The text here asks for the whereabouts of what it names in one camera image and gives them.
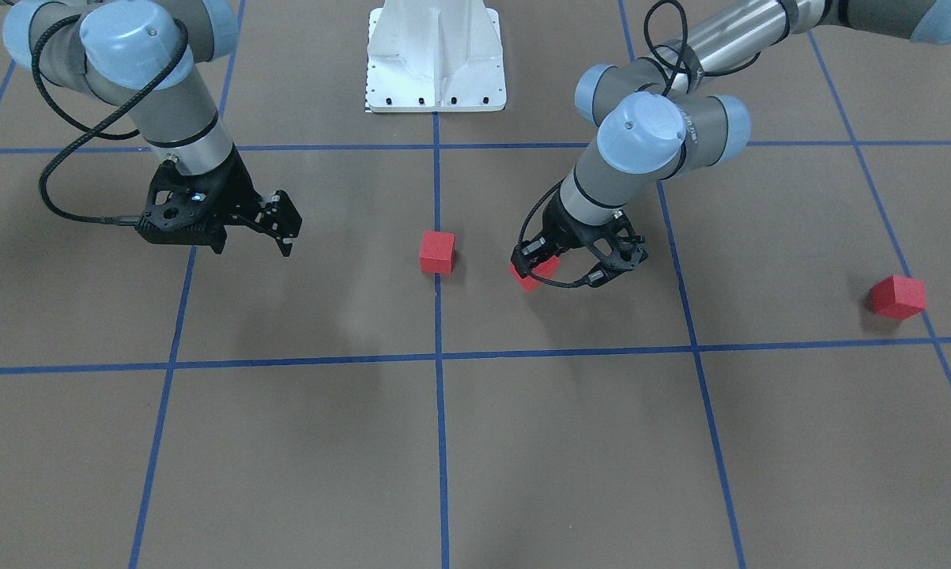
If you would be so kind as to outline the brown paper table cover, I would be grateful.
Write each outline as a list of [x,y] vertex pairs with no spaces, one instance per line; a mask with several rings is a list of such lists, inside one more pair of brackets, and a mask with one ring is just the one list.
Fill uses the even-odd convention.
[[[0,7],[0,568],[951,568],[951,44],[823,26],[707,83],[746,151],[635,199],[634,273],[525,292],[649,2],[494,2],[507,107],[439,116],[364,112],[373,6],[234,1],[201,68],[288,258],[51,215],[75,132]],[[894,274],[923,313],[870,309]]]

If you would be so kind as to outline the red cube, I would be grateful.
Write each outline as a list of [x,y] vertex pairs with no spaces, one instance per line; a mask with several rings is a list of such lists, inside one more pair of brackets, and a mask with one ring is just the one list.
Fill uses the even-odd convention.
[[456,235],[453,232],[424,231],[421,238],[422,273],[453,274]]
[[510,273],[515,278],[515,280],[519,282],[519,285],[521,285],[523,291],[530,292],[533,291],[533,289],[539,288],[541,285],[543,285],[543,281],[537,280],[534,275],[543,278],[543,280],[552,280],[556,271],[559,269],[560,263],[561,259],[559,257],[552,256],[546,260],[546,262],[542,262],[539,264],[539,266],[534,267],[532,271],[530,271],[530,275],[528,275],[528,277],[521,277],[519,271],[516,270],[515,264],[511,263]]
[[905,320],[928,308],[926,284],[905,275],[890,275],[870,288],[870,309],[876,315]]

